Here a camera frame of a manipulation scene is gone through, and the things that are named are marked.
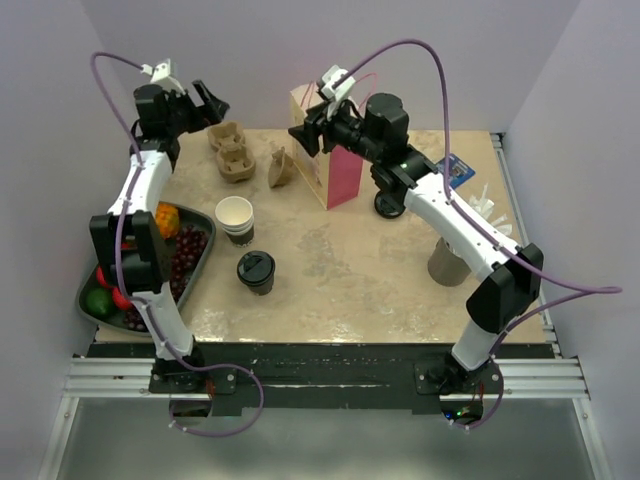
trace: white wall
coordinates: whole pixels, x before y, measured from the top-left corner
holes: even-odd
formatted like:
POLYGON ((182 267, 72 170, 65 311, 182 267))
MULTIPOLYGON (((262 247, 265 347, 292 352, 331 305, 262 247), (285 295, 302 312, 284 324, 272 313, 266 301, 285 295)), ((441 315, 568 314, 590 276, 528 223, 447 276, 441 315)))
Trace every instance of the white wall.
POLYGON ((37 476, 69 359, 93 333, 73 304, 92 258, 89 217, 106 211, 128 168, 126 139, 91 77, 89 56, 98 49, 77 0, 1 3, 3 478, 37 476))
POLYGON ((640 477, 639 19, 636 0, 582 0, 505 139, 546 268, 626 288, 553 314, 563 353, 580 355, 617 479, 640 477))
MULTIPOLYGON (((430 42, 448 74, 454 128, 504 131, 578 0, 82 0, 108 50, 178 62, 249 127, 288 126, 287 92, 405 37, 430 42)), ((441 128, 435 69, 403 47, 377 60, 413 128, 441 128)), ((125 80, 131 88, 130 80, 125 80)))

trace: bunch of red grapes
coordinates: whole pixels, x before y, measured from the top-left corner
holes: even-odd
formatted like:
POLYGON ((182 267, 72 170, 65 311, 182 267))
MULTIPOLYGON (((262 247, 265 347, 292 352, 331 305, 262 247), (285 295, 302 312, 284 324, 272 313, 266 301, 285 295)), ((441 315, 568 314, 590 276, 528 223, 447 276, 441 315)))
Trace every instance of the bunch of red grapes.
MULTIPOLYGON (((176 235, 176 253, 171 257, 171 278, 169 279, 174 302, 178 303, 184 289, 187 288, 191 274, 200 261, 208 241, 207 234, 196 230, 194 225, 181 228, 176 235)), ((142 316, 135 308, 127 310, 124 323, 129 330, 148 331, 142 316)))

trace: blue package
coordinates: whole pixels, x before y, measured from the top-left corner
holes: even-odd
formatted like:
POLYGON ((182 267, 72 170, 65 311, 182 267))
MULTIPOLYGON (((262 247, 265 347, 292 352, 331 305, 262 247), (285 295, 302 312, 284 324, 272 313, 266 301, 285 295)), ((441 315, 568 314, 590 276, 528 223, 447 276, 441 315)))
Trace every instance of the blue package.
MULTIPOLYGON (((436 163, 438 171, 444 173, 444 158, 436 163)), ((476 174, 476 171, 453 153, 449 156, 449 185, 456 189, 476 174)))

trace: wooden table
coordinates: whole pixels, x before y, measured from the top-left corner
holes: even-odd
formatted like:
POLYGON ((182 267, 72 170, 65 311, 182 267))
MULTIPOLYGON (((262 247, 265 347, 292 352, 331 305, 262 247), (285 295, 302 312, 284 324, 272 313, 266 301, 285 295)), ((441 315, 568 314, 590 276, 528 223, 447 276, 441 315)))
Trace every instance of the wooden table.
MULTIPOLYGON (((373 210, 376 187, 368 165, 360 195, 325 211, 301 175, 276 190, 267 185, 271 153, 291 149, 284 130, 247 130, 257 161, 255 176, 226 184, 218 174, 204 132, 181 137, 182 151, 163 200, 214 217, 218 201, 240 195, 254 206, 256 237, 250 247, 233 246, 219 229, 215 245, 182 310, 201 341, 246 342, 455 342, 468 321, 465 301, 478 282, 454 288, 436 284, 427 261, 437 233, 407 212, 384 220, 373 210), (264 250, 276 260, 273 291, 257 297, 236 277, 240 257, 264 250)), ((487 132, 452 132, 452 152, 476 175, 458 188, 465 199, 480 196, 486 183, 494 218, 515 223, 487 132)), ((443 157, 441 132, 412 132, 412 144, 432 161, 443 157)), ((517 232, 514 238, 519 240, 517 232)), ((98 342, 140 342, 101 328, 98 342)), ((515 330, 509 342, 544 342, 539 319, 515 330)))

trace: black cup lid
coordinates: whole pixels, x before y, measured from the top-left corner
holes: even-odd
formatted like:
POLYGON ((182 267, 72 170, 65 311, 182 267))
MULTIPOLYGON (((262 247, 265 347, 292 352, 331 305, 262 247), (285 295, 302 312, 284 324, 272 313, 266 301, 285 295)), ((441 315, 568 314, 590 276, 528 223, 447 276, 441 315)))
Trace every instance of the black cup lid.
POLYGON ((276 262, 266 252, 253 251, 238 262, 238 278, 245 285, 261 285, 268 281, 276 269, 276 262))

